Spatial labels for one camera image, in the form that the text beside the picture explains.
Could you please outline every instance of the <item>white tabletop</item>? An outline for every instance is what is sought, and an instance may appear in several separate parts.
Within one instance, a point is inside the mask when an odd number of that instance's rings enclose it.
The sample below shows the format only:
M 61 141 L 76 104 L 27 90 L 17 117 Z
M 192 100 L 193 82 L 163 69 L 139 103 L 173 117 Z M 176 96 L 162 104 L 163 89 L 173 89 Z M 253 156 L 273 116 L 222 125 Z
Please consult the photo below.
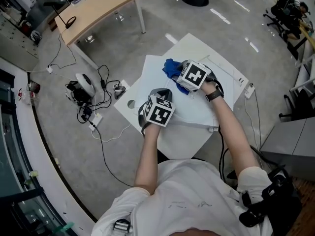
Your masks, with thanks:
M 183 61 L 186 59 L 198 61 L 207 56 L 213 63 L 230 74 L 237 81 L 237 83 L 234 83 L 235 102 L 248 83 L 248 79 L 226 59 L 198 38 L 188 33 L 163 55 L 165 59 L 174 59 L 175 61 Z M 134 109 L 130 109 L 127 106 L 130 100 L 136 99 L 138 83 L 139 79 L 114 106 L 139 132 L 141 132 L 138 116 L 134 113 Z M 206 129 L 168 124 L 166 128 L 162 128 L 158 138 L 157 148 L 169 159 L 192 158 L 211 135 L 212 133 Z

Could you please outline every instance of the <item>black hair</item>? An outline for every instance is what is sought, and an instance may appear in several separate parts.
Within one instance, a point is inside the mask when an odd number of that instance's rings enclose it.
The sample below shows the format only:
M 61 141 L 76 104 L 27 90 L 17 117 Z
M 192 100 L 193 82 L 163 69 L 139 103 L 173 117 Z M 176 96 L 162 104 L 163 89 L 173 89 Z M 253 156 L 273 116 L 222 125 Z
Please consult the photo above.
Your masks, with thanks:
M 304 2 L 300 2 L 300 6 L 304 7 L 304 8 L 305 8 L 305 10 L 306 10 L 306 12 L 308 12 L 308 11 L 309 11 L 308 6 L 307 6 Z

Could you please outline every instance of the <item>blue cloth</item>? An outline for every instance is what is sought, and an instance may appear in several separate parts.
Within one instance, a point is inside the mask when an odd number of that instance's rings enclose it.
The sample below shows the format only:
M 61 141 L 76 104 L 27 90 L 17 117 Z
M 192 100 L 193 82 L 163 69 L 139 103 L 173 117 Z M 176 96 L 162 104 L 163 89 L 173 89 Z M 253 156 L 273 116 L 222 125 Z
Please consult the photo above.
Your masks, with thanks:
M 170 79 L 172 79 L 173 81 L 175 81 L 172 77 L 175 76 L 179 76 L 181 74 L 181 70 L 177 70 L 177 67 L 180 65 L 180 62 L 174 61 L 173 59 L 167 59 L 164 63 L 164 68 L 162 69 L 164 73 L 166 73 L 166 76 Z M 188 95 L 189 91 L 182 87 L 180 84 L 178 84 L 176 81 L 176 86 L 179 89 L 180 92 Z

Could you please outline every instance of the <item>white table leg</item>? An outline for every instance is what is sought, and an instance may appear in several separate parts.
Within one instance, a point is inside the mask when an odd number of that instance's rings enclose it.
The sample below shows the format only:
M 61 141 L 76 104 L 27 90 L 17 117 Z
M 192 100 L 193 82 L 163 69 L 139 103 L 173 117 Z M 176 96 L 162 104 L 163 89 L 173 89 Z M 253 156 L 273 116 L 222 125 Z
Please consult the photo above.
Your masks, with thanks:
M 143 16 L 142 16 L 142 9 L 139 4 L 139 0 L 134 0 L 134 3 L 137 7 L 138 15 L 139 15 L 139 20 L 140 20 L 140 26 L 141 26 L 141 32 L 146 33 L 146 27 L 144 26 L 144 21 L 143 21 Z
M 75 50 L 78 55 L 80 55 L 87 63 L 89 63 L 91 65 L 91 67 L 93 67 L 94 69 L 98 69 L 98 66 L 94 63 L 93 60 L 90 59 L 89 56 L 87 56 L 79 47 L 76 43 L 72 43 L 71 47 L 73 50 Z

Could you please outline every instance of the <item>wooden floor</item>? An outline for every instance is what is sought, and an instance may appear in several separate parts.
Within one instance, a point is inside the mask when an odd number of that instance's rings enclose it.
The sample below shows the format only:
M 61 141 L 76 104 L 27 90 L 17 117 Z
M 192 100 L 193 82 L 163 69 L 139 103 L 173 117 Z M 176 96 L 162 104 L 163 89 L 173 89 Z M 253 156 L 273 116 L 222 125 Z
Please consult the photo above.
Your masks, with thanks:
M 315 235 L 315 182 L 294 178 L 294 184 L 302 196 L 302 211 L 288 236 Z

